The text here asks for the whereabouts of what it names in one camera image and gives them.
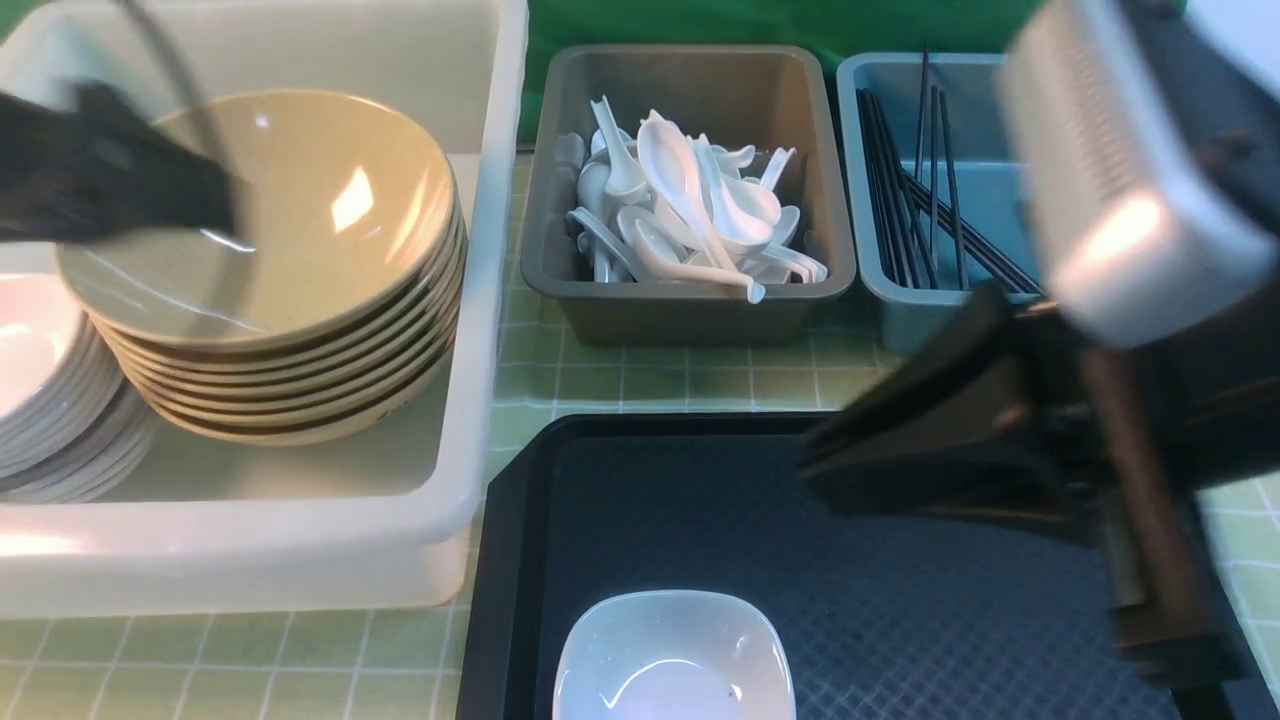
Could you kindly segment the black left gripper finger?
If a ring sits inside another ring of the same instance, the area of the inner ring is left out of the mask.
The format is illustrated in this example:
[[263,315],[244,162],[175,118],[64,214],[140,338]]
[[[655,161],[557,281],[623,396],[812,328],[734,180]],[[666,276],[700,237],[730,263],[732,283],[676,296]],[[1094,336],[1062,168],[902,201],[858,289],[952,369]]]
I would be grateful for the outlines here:
[[3,95],[3,242],[237,232],[234,182],[223,167],[151,127],[111,85],[74,82],[70,91],[67,110]]

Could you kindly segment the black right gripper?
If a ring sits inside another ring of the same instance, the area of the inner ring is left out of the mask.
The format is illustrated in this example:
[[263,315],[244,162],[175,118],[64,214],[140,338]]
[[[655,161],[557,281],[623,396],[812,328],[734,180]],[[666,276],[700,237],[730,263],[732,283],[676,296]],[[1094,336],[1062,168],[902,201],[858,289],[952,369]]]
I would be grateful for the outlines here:
[[[1252,300],[1170,340],[1111,350],[1052,304],[983,284],[812,432],[800,474],[845,518],[1097,538],[1115,644],[1138,674],[1184,719],[1275,719],[1197,497],[1277,469],[1277,342],[1261,334],[1276,319],[1270,301]],[[1053,462],[1041,460],[1039,419]]]

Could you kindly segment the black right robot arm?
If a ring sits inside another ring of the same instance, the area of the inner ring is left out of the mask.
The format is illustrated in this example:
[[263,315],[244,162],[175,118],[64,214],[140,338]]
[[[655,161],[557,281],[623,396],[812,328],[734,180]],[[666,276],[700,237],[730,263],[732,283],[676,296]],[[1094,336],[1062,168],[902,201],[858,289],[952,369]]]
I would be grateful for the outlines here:
[[1277,470],[1277,4],[1048,1],[998,73],[1043,286],[975,288],[806,439],[845,515],[1036,486],[1103,555],[1116,647],[1184,719],[1245,703],[1196,501]]

